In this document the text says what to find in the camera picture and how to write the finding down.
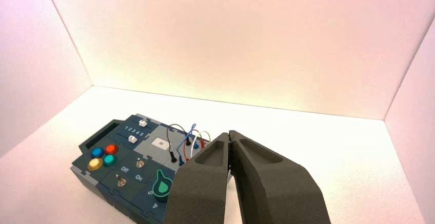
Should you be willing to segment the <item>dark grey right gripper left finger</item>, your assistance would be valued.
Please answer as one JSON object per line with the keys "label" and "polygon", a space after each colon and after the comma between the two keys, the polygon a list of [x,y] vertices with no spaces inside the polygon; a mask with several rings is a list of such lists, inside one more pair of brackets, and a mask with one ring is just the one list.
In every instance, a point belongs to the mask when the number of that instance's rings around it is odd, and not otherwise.
{"label": "dark grey right gripper left finger", "polygon": [[224,132],[180,167],[164,223],[224,223],[229,144],[229,134]]}

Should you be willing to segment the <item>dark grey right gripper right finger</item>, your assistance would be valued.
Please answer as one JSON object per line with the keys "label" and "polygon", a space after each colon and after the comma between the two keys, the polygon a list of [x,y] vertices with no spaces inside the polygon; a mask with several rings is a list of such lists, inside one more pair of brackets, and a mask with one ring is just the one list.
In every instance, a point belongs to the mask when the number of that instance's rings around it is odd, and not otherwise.
{"label": "dark grey right gripper right finger", "polygon": [[231,174],[243,223],[330,223],[320,187],[301,165],[231,130]]}

